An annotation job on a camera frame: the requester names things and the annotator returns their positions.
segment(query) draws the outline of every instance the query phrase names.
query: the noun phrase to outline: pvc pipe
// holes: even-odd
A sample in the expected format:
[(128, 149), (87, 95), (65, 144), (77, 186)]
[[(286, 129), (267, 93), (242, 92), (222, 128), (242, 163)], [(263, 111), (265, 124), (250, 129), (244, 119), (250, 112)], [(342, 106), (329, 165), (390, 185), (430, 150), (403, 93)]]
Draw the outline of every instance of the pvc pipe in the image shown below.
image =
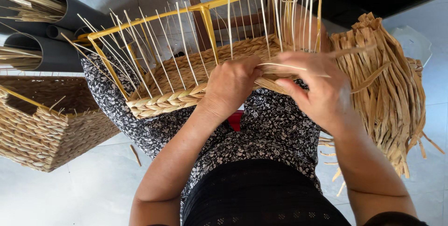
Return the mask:
[[(14, 7), (18, 4), (10, 1), (10, 0), (0, 0), (0, 16), (2, 17), (9, 17), (9, 16), (16, 16), (17, 11), (6, 8), (6, 7)], [(27, 33), (31, 35), (36, 36), (42, 36), (45, 37), (45, 30), (48, 27), (48, 23), (44, 22), (25, 22), (25, 21), (16, 21), (15, 19), (6, 19), (6, 18), (0, 18), (0, 22), (16, 29), (19, 32)], [(10, 35), (17, 33), (15, 30), (0, 24), (0, 33), (4, 35)]]
[(42, 61), (32, 71), (42, 72), (84, 72), (76, 49), (64, 41), (35, 35), (12, 34), (4, 46), (27, 50), (41, 50)]
[(47, 36), (56, 39), (66, 41), (65, 38), (61, 35), (64, 34), (69, 40), (73, 40), (75, 38), (75, 33), (65, 28), (60, 28), (55, 25), (50, 25), (47, 27)]
[(65, 12), (64, 17), (56, 22), (53, 22), (53, 25), (75, 32), (79, 28), (85, 26), (77, 15), (80, 14), (81, 17), (86, 18), (87, 21), (89, 21), (98, 30), (102, 30), (101, 26), (106, 29), (113, 27), (110, 16), (93, 9), (79, 0), (58, 1), (65, 2), (67, 4), (67, 11)]

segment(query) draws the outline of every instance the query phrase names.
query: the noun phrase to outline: woven basket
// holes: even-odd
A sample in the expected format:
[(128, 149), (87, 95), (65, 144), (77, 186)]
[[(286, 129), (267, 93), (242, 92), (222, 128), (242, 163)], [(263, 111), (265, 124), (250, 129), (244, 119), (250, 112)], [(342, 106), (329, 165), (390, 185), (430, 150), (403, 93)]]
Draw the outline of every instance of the woven basket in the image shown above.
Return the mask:
[(0, 85), (0, 155), (22, 166), (51, 172), (119, 132), (84, 78), (1, 76)]
[[(274, 57), (279, 51), (274, 40), (277, 39), (275, 34), (268, 36), (270, 43), (271, 56)], [(233, 45), (233, 58), (238, 59), (241, 57), (248, 57), (250, 55), (258, 55), (262, 61), (268, 61), (269, 56), (267, 53), (266, 37), (258, 37), (254, 39), (246, 39), (242, 41), (234, 42)], [(231, 59), (230, 45), (225, 45), (218, 47), (218, 55), (220, 62), (223, 63)], [(202, 59), (204, 60), (204, 65), (207, 68), (208, 74), (216, 67), (215, 57), (212, 49), (208, 49), (201, 52)], [(185, 56), (177, 57), (176, 63), (179, 67), (180, 73), (182, 74), (182, 79), (184, 81), (186, 90), (183, 88), (182, 81), (179, 77), (179, 72), (177, 71), (174, 59), (164, 61), (164, 67), (170, 78), (171, 85), (175, 90), (172, 92), (171, 86), (165, 76), (165, 72), (162, 66), (159, 64), (153, 69), (154, 77), (156, 78), (162, 92), (166, 92), (163, 96), (160, 95), (159, 89), (154, 83), (153, 78), (150, 73), (145, 75), (145, 81), (149, 87), (153, 98), (148, 96), (146, 88), (141, 84), (137, 91), (133, 92), (130, 100), (126, 104), (131, 109), (132, 113), (137, 118), (148, 118), (152, 116), (159, 115), (161, 113), (171, 112), (177, 109), (186, 108), (192, 105), (196, 105), (205, 95), (208, 77), (205, 73), (204, 65), (202, 64), (201, 57), (199, 53), (194, 53), (189, 55), (191, 65), (193, 67), (194, 73), (196, 75), (196, 80), (198, 81), (198, 86), (196, 86), (193, 73), (188, 65), (187, 58)], [(266, 84), (273, 83), (275, 78), (267, 78), (265, 80), (257, 80), (255, 83), (257, 85), (254, 88), (263, 86), (268, 87)]]

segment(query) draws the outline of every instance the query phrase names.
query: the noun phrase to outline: fingernail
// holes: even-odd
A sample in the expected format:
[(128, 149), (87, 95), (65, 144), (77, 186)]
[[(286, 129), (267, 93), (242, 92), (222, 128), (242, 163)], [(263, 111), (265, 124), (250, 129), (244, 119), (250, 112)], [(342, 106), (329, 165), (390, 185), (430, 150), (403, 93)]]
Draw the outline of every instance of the fingernail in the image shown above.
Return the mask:
[(284, 88), (284, 83), (282, 81), (277, 80), (276, 84)]

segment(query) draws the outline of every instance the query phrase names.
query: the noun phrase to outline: black and white floral fabric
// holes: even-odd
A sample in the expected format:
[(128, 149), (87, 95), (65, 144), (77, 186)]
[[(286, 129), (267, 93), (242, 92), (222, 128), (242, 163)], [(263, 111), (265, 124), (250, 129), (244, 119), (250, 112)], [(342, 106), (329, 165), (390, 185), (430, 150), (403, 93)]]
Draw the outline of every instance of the black and white floral fabric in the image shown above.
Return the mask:
[[(107, 73), (98, 55), (89, 57)], [(108, 58), (116, 63), (112, 56)], [(86, 58), (81, 62), (99, 107), (150, 158), (154, 158), (174, 137), (194, 110), (192, 106), (154, 118), (136, 119), (118, 87)], [(120, 71), (115, 72), (125, 90), (131, 93), (130, 81)], [(135, 74), (130, 69), (127, 73), (138, 85)], [(301, 80), (297, 83), (306, 87)], [(321, 190), (315, 175), (320, 127), (299, 110), (291, 97), (265, 88), (252, 92), (244, 103), (244, 110), (240, 132), (234, 132), (226, 121), (207, 140), (182, 192), (182, 200), (199, 179), (216, 166), (246, 159), (271, 159), (294, 166)]]

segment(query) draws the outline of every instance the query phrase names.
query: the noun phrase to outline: tile floor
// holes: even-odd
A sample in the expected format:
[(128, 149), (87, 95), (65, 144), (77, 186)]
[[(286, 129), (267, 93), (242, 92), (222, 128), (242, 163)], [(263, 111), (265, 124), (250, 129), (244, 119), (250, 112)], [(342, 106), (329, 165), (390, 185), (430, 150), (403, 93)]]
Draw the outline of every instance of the tile floor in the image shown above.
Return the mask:
[[(167, 0), (81, 0), (107, 12), (128, 10), (138, 17), (143, 11), (164, 11)], [(427, 97), (426, 134), (446, 149), (448, 109), (448, 24), (445, 15), (448, 0), (434, 0), (423, 6), (384, 20), (386, 28), (409, 25), (428, 38), (433, 55), (423, 70)], [(448, 225), (448, 156), (440, 154), (425, 139), (424, 160), (418, 147), (408, 154), (411, 178), (403, 179), (411, 193), (418, 216), (431, 226)], [(129, 149), (130, 140), (123, 134), (46, 174), (0, 158), (0, 218), (2, 225), (93, 226), (126, 225), (132, 196), (143, 177), (150, 159), (138, 151), (142, 167)], [(324, 153), (332, 149), (319, 148)], [(336, 161), (319, 155), (317, 176), (325, 196), (354, 225), (346, 190), (337, 197), (343, 179), (331, 181), (337, 166), (323, 162)]]

